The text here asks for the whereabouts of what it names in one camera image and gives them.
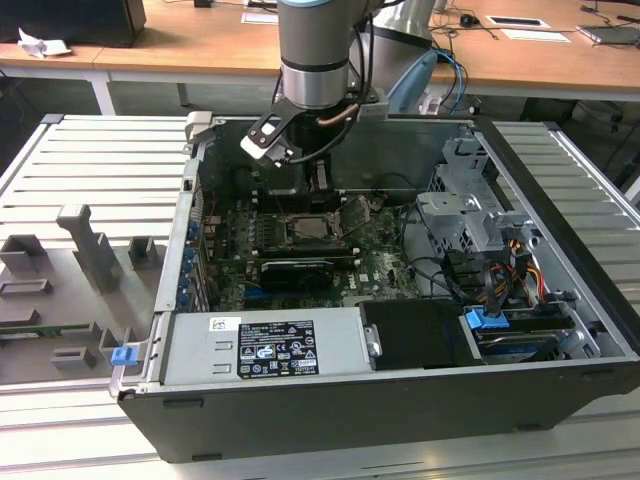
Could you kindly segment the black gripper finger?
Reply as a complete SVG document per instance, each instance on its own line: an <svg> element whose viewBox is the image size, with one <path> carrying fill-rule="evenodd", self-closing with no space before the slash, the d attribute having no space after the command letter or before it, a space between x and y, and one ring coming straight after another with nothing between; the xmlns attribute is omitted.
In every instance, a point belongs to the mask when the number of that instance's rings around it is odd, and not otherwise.
<svg viewBox="0 0 640 480"><path fill-rule="evenodd" d="M334 190L331 167L330 155L304 164L305 181L310 194L328 194Z"/></svg>

